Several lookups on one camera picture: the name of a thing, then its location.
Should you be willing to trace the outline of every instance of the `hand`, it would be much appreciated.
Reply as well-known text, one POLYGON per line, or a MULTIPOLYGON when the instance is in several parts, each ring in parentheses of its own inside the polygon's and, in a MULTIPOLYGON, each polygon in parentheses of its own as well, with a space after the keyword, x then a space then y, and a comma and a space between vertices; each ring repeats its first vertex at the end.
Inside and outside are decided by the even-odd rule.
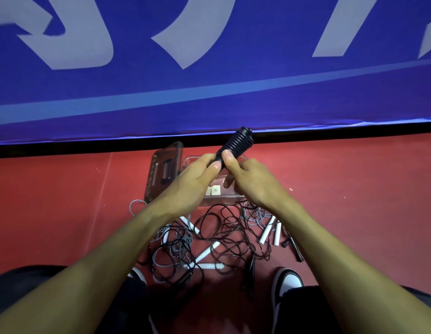
POLYGON ((187 216, 200 204, 208 185, 222 168, 219 161, 210 164, 214 159, 215 154, 204 154, 191 163, 151 204, 167 213, 169 220, 187 216))
POLYGON ((238 163, 232 152, 222 152, 223 161, 230 175, 224 182, 224 187, 231 186, 235 179, 234 189, 244 195, 251 203, 273 213, 279 202, 285 197, 290 198, 288 192, 279 184, 267 167, 255 159, 248 159, 238 163))

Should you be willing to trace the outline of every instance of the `fingernail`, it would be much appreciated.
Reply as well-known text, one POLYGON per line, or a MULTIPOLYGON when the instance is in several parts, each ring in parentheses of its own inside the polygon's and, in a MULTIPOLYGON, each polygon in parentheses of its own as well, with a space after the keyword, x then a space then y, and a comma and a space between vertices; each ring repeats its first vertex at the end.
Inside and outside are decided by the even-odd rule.
POLYGON ((231 159, 234 157, 234 155, 232 154, 232 152, 228 149, 223 150, 222 154, 224 154, 226 159, 231 159))
POLYGON ((214 168, 216 168, 219 171, 222 168, 222 162, 220 162, 219 160, 216 162, 213 162, 212 165, 214 166, 214 168))

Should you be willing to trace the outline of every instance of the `small paper piece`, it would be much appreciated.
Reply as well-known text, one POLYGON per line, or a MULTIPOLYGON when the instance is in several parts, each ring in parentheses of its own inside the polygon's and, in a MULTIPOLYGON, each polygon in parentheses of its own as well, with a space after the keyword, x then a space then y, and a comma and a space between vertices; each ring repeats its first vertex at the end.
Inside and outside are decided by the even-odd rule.
POLYGON ((211 195, 219 196, 220 195, 220 185, 214 185, 211 187, 211 195))

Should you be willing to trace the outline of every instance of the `ribbed rubber grip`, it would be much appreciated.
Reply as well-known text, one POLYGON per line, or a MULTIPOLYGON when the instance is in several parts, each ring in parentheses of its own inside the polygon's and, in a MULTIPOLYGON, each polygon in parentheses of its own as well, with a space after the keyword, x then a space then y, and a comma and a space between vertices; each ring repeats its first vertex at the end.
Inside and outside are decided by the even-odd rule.
POLYGON ((216 160, 222 162, 222 168, 225 164, 222 160, 223 150, 229 149, 234 157, 237 159, 241 154, 248 150, 254 144, 252 139, 252 131, 250 128, 245 128, 242 126, 240 130, 237 130, 234 135, 223 145, 216 154, 216 160))

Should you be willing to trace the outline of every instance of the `black pants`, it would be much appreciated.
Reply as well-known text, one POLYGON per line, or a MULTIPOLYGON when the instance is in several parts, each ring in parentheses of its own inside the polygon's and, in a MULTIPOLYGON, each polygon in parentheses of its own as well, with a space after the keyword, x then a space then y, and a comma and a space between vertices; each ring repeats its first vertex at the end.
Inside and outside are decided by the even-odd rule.
MULTIPOLYGON (((60 271, 64 266, 26 266, 0 275, 0 314, 60 271)), ((431 295, 404 287, 431 308, 431 295)), ((152 333, 147 286, 127 278, 96 333, 152 333)), ((291 289, 283 296, 275 333, 341 333, 333 312, 318 286, 291 289)))

